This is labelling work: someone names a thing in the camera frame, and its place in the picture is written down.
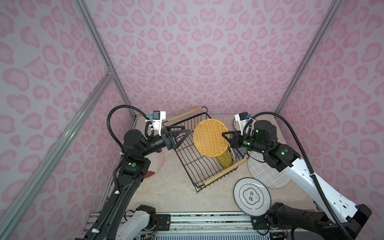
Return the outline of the orange woven plate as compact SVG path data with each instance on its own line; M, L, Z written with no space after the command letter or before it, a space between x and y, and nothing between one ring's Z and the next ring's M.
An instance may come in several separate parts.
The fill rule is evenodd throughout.
M202 155L218 157L228 149L229 143L222 136L227 131L228 128L219 120L206 119L193 132L194 145Z

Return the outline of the yellow-green woven plate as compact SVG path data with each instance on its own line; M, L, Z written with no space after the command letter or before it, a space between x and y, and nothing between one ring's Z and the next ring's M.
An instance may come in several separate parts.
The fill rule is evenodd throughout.
M227 169L236 162L236 157L233 150L228 147L227 150L216 157L216 160L224 169Z

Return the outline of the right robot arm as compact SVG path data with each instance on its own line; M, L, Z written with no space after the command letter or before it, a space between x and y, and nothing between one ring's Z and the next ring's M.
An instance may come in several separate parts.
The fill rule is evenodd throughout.
M305 155L278 141L277 128L266 120L256 121L254 130L246 135L240 131L221 134L230 146L244 148L263 155L264 161L284 174L304 190L316 203L317 211L288 207L283 203L273 204L266 213L265 221L270 228L284 225L307 230L325 240L354 240L372 214L366 205L356 205L320 176Z

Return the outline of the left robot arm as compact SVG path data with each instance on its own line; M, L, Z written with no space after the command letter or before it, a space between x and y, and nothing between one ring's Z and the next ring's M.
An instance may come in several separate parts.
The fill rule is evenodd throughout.
M137 129L125 134L123 159L114 171L114 192L84 240L114 240L126 208L148 172L151 161L147 156L163 148L176 150L191 134L184 126L166 126L163 131L150 139Z

